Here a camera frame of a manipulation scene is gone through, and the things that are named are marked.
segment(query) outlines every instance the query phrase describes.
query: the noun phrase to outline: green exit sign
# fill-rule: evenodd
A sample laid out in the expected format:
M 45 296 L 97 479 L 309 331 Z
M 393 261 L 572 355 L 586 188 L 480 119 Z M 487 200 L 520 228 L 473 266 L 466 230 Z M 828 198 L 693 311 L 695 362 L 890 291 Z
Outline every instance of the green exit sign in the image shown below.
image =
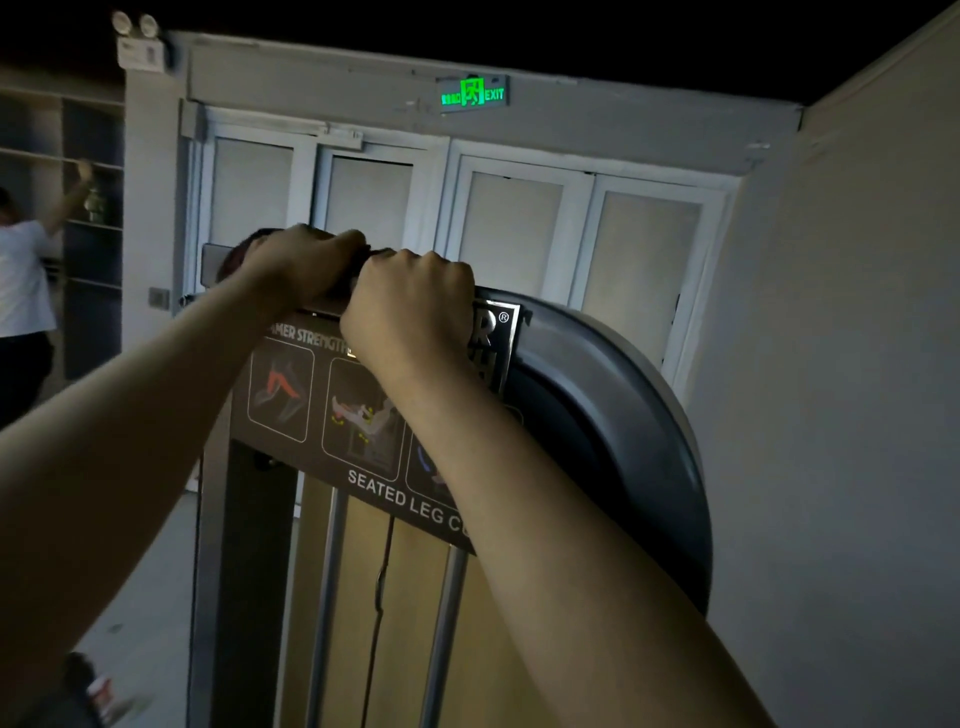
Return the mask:
M 478 111 L 507 106 L 506 76 L 469 76 L 440 81 L 440 111 Z

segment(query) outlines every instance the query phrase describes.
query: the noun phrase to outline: cable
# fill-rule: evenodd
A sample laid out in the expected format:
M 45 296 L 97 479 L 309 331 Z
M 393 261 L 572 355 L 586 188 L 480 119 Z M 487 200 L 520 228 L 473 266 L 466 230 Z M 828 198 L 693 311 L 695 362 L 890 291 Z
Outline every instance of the cable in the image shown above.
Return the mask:
M 376 610 L 376 621 L 373 623 L 373 639 L 370 644 L 370 661 L 367 664 L 367 689 L 363 695 L 363 717 L 360 719 L 360 728 L 367 728 L 367 710 L 370 707 L 370 689 L 373 685 L 373 663 L 376 660 L 376 641 L 380 637 L 380 622 L 383 620 L 383 584 L 387 579 L 387 566 L 390 564 L 390 546 L 394 542 L 394 517 L 390 517 L 387 524 L 387 543 L 383 548 L 383 564 L 380 573 L 376 576 L 376 590 L 373 593 L 373 608 Z

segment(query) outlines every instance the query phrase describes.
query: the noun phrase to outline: ceiling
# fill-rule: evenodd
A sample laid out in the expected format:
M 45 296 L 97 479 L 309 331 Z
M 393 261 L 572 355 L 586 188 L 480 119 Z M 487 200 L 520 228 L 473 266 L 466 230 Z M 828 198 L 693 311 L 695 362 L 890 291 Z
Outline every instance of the ceiling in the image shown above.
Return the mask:
M 690 3 L 640 7 L 630 22 L 584 5 L 564 15 L 543 10 L 511 19 L 502 7 L 451 6 L 432 12 L 373 12 L 357 5 L 314 4 L 296 11 L 281 0 L 265 7 L 230 3 L 230 11 L 186 10 L 181 4 L 142 6 L 89 0 L 67 10 L 34 2 L 4 9 L 0 63 L 122 81 L 109 14 L 134 20 L 150 12 L 161 28 L 262 37 L 400 56 L 501 66 L 632 84 L 814 103 L 921 28 L 950 5 L 912 0 L 895 11 L 876 3 L 741 3 L 698 9 Z

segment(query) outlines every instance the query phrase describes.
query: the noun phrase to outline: black pants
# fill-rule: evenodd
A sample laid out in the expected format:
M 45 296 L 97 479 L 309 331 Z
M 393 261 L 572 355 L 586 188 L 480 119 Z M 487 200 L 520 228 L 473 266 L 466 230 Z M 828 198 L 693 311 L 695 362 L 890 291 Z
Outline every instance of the black pants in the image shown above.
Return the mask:
M 54 348 L 44 331 L 0 338 L 0 429 L 34 406 L 54 365 Z

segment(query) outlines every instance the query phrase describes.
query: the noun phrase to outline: gym machine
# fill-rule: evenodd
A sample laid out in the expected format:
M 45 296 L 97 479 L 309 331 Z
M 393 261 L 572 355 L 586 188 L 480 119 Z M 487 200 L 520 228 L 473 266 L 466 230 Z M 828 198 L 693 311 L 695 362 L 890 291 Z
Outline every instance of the gym machine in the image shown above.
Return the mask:
M 228 251 L 204 246 L 204 286 Z M 321 715 L 351 497 L 450 544 L 420 728 L 439 724 L 472 546 L 429 455 L 340 336 L 343 308 L 319 304 L 274 325 L 206 443 L 191 728 L 273 724 L 298 471 L 333 486 L 307 725 Z M 468 355 L 550 456 L 705 613 L 712 550 L 702 467 L 657 369 L 576 311 L 486 288 L 476 291 Z

